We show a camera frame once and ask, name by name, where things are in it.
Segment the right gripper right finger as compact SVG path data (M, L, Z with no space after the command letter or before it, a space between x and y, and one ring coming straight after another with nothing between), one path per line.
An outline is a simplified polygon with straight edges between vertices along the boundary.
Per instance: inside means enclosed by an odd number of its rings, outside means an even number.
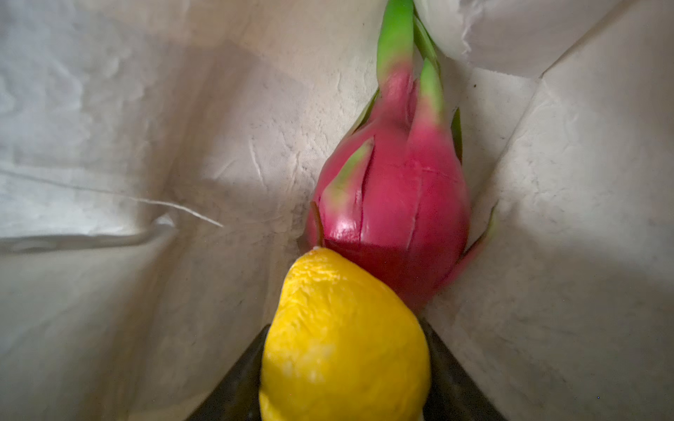
M423 408L426 421L506 421L426 321L419 321L428 342L431 388Z

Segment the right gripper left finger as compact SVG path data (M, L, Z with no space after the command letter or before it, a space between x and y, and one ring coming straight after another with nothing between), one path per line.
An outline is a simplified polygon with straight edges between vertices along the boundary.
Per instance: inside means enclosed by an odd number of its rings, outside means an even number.
M213 391L185 421L261 421L259 389L265 340L263 326Z

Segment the yellow lemon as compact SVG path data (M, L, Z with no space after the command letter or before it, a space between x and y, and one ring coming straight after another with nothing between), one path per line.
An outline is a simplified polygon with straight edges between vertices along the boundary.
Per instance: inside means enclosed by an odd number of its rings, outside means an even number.
M263 349L264 420L418 420L430 385L421 324L389 287L326 248L293 263Z

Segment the pink dragon fruit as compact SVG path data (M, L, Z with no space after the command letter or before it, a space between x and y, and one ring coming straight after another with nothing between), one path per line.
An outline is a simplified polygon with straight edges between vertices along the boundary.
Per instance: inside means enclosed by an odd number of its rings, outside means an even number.
M378 88L321 169L300 247L329 248L422 310L483 250L469 242L458 131L445 120L433 41L411 1L391 1Z

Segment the cream canvas grocery bag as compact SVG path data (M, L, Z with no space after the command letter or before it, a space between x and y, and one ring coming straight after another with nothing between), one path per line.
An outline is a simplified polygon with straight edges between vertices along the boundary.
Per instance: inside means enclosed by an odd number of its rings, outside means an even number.
M1 4L2 419L198 407L273 315L384 7ZM495 220L425 318L507 419L672 419L672 2L417 8Z

